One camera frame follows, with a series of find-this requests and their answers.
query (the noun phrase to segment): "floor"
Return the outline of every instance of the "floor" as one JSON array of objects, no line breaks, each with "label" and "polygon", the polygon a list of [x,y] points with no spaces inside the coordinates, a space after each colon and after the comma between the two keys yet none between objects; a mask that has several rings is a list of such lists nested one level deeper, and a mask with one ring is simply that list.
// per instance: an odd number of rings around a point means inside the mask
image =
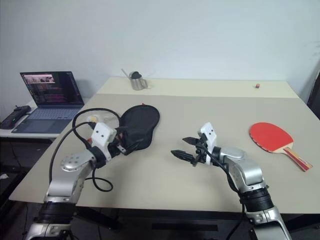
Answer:
[{"label": "floor", "polygon": [[[19,167],[17,160],[23,167],[32,167],[47,149],[47,143],[19,143],[1,142],[0,160],[2,164],[15,165]],[[8,185],[13,175],[9,178],[0,180],[1,193]],[[5,219],[1,220],[0,237],[2,240],[23,239],[22,233],[29,229],[33,218],[38,215],[41,204],[17,202]],[[106,215],[111,215],[111,209],[101,210]],[[111,231],[100,227],[101,239],[103,240],[224,240],[229,231],[235,225],[233,220],[201,220],[201,219],[174,219],[174,218],[147,218],[138,216],[123,216],[121,211],[118,213],[118,221],[121,228],[118,231]],[[152,228],[157,224],[198,224],[198,225],[217,225],[217,230],[155,230]],[[248,229],[250,225],[243,222],[231,239],[248,240]],[[96,224],[89,223],[79,218],[72,221],[72,232],[80,240],[99,240],[99,231]],[[293,240],[316,240],[320,239],[320,229],[308,228],[291,234]]]}]

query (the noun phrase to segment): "white wall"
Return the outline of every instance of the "white wall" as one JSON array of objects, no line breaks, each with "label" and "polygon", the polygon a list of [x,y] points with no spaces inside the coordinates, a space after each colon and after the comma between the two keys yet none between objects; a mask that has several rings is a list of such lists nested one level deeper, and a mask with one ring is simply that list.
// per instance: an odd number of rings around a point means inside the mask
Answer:
[{"label": "white wall", "polygon": [[31,99],[27,71],[71,70],[84,97],[124,68],[286,80],[306,100],[320,69],[319,13],[319,0],[0,0],[1,119]]}]

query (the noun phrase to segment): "red ping pong paddle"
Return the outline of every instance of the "red ping pong paddle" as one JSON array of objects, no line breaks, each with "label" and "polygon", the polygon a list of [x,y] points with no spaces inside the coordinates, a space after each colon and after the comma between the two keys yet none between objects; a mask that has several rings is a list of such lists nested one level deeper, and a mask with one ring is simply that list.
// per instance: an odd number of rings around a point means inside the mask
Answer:
[{"label": "red ping pong paddle", "polygon": [[301,159],[291,148],[293,138],[282,128],[267,122],[253,124],[249,131],[252,140],[263,150],[269,153],[288,155],[303,171],[312,168],[312,165]]}]

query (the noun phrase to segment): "red rubber paddle face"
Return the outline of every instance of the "red rubber paddle face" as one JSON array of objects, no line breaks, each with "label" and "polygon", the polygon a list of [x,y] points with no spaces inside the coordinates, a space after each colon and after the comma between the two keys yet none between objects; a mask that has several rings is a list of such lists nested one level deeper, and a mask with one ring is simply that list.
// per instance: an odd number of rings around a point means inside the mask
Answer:
[{"label": "red rubber paddle face", "polygon": [[252,125],[249,134],[257,145],[271,153],[294,142],[282,128],[267,122]]}]

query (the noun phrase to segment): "laptop trackpad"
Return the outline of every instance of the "laptop trackpad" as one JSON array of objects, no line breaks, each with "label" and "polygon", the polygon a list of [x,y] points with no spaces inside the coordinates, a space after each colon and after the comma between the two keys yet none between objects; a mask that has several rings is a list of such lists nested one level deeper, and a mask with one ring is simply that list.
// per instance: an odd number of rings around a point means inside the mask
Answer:
[{"label": "laptop trackpad", "polygon": [[24,131],[29,133],[46,133],[54,123],[54,120],[32,120]]}]

